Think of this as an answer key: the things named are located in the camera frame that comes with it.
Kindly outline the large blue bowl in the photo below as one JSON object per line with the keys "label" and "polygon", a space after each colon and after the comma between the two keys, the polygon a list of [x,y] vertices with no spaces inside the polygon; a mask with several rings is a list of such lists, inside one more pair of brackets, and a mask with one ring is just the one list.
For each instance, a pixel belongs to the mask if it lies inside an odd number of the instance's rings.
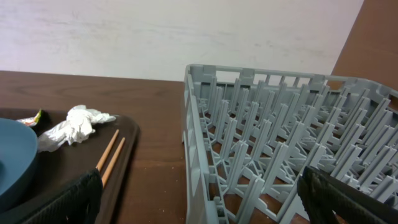
{"label": "large blue bowl", "polygon": [[35,172],[37,135],[18,121],[1,119],[1,211],[23,196]]}

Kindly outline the wooden chopstick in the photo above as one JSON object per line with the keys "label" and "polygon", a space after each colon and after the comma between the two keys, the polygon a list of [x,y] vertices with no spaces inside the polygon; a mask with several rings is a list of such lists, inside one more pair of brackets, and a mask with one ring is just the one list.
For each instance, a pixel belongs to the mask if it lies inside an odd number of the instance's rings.
{"label": "wooden chopstick", "polygon": [[99,172],[101,171],[101,169],[102,169],[102,167],[103,167],[105,161],[107,160],[107,157],[108,157],[110,151],[112,150],[112,147],[113,147],[113,145],[114,145],[114,142],[115,142],[115,140],[116,140],[118,134],[119,134],[119,130],[117,129],[117,130],[115,131],[113,137],[111,138],[110,142],[109,142],[108,145],[106,146],[106,149],[104,150],[104,152],[103,152],[103,154],[102,154],[100,160],[98,161],[98,163],[97,163],[97,165],[96,165],[96,168],[98,169]]}
{"label": "wooden chopstick", "polygon": [[125,140],[126,140],[126,138],[122,138],[121,142],[119,143],[115,153],[113,154],[113,156],[112,156],[112,158],[111,158],[111,160],[110,160],[110,162],[109,162],[109,164],[108,164],[108,166],[107,166],[107,168],[106,168],[106,170],[105,170],[105,172],[104,172],[104,174],[102,176],[101,180],[102,180],[102,183],[103,183],[103,188],[106,187],[106,183],[109,180],[109,176],[111,175],[111,173],[113,171],[113,168],[114,168],[114,166],[115,166],[115,164],[117,162],[117,159],[118,159],[118,157],[120,155],[120,152],[122,151],[122,148],[124,146]]}

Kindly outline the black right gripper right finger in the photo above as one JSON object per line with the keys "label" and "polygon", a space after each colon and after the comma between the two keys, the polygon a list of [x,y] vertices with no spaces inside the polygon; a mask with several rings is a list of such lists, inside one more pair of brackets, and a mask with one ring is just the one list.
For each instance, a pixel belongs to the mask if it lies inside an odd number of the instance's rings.
{"label": "black right gripper right finger", "polygon": [[311,223],[397,223],[397,210],[329,176],[306,166],[297,181],[297,193]]}

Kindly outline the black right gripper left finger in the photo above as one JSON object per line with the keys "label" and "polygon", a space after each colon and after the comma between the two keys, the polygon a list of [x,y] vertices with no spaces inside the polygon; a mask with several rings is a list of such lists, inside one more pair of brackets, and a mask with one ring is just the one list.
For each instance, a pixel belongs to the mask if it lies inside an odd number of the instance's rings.
{"label": "black right gripper left finger", "polygon": [[19,223],[94,223],[100,211],[103,183],[97,169],[23,204]]}

